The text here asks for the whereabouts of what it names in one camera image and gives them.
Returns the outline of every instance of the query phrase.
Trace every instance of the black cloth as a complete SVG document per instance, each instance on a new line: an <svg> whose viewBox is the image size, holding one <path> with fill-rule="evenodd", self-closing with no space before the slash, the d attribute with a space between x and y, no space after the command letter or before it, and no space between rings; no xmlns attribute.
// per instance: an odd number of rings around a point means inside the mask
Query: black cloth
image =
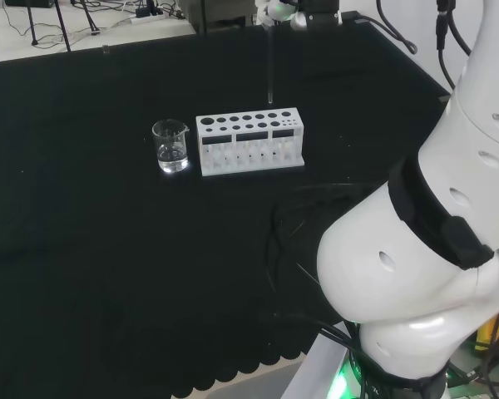
<svg viewBox="0 0 499 399"><path fill-rule="evenodd" d="M368 24L275 41L273 107L298 108L305 167L206 179L195 117L268 107L260 28L0 63L0 397L185 397L310 347L312 328L270 323L272 204L384 181L446 93ZM191 129L172 176L151 139L166 118ZM363 195L303 227L312 273ZM336 318L292 264L280 282L284 309Z"/></svg>

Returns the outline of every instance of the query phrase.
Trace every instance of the glass beaker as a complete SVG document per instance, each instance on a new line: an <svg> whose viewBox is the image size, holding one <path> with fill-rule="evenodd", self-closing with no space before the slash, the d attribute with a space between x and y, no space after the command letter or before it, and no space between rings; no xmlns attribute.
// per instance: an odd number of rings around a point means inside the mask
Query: glass beaker
<svg viewBox="0 0 499 399"><path fill-rule="evenodd" d="M156 122L151 131L159 167L166 173L183 170L189 163L185 143L185 133L189 128L183 122L167 119Z"/></svg>

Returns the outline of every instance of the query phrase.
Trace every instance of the yellow object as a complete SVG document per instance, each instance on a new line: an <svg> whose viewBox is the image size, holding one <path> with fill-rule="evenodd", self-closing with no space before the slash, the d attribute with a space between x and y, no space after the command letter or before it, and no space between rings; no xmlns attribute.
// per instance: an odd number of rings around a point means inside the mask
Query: yellow object
<svg viewBox="0 0 499 399"><path fill-rule="evenodd" d="M484 324L482 327L480 327L478 329L478 331L477 331L477 341L478 342L488 343L488 344L490 343L490 338L492 338L493 326L495 326L495 324L496 324L496 319L497 319L497 316L488 320L486 322L486 324ZM497 329L497 337L499 337L499 328ZM487 347L479 347L476 345L475 349L477 351L486 351L488 348Z"/></svg>

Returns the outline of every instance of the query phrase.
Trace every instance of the white wall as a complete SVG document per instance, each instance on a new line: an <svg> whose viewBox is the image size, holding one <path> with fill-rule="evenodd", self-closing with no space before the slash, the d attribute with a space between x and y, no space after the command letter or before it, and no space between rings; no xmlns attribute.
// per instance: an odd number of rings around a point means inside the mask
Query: white wall
<svg viewBox="0 0 499 399"><path fill-rule="evenodd" d="M438 63L435 33L436 0L382 0L382 5L387 19L406 39L417 45L418 52L413 56L403 44L398 43L398 47L448 91L451 91ZM340 8L343 11L357 10L380 21L375 0L342 0ZM482 0L457 0L454 16L458 30L467 45L472 48L481 24ZM455 42L451 32L447 34L446 49L443 54L449 74L456 84L467 61L467 56Z"/></svg>

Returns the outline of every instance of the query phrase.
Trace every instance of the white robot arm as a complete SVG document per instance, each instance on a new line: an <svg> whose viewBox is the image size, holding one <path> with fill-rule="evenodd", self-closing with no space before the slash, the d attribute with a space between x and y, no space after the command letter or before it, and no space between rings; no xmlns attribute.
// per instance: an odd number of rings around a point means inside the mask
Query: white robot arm
<svg viewBox="0 0 499 399"><path fill-rule="evenodd" d="M498 249L499 0L484 0L442 119L417 159L324 234L319 281L385 372L419 379L499 313Z"/></svg>

